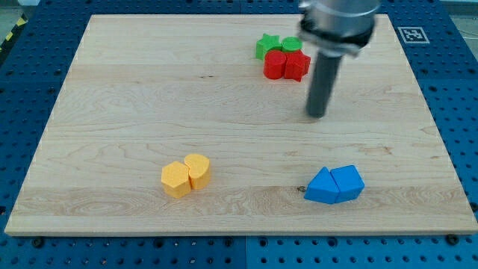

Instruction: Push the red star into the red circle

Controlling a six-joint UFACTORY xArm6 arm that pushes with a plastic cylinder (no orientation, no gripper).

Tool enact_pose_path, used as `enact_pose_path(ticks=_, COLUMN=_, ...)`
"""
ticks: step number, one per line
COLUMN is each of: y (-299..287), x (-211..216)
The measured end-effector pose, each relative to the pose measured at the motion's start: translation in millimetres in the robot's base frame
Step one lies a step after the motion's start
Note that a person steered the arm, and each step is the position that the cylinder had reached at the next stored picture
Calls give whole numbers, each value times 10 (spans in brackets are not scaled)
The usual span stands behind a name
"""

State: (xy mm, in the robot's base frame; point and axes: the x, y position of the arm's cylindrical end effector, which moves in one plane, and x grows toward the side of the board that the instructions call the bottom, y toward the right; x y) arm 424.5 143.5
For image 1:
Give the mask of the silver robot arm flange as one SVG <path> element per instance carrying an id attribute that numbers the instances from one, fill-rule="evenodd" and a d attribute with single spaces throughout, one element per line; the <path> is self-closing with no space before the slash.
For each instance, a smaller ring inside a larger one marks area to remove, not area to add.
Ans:
<path id="1" fill-rule="evenodd" d="M 356 56 L 371 39 L 380 0 L 303 0 L 298 37 L 329 57 Z"/>

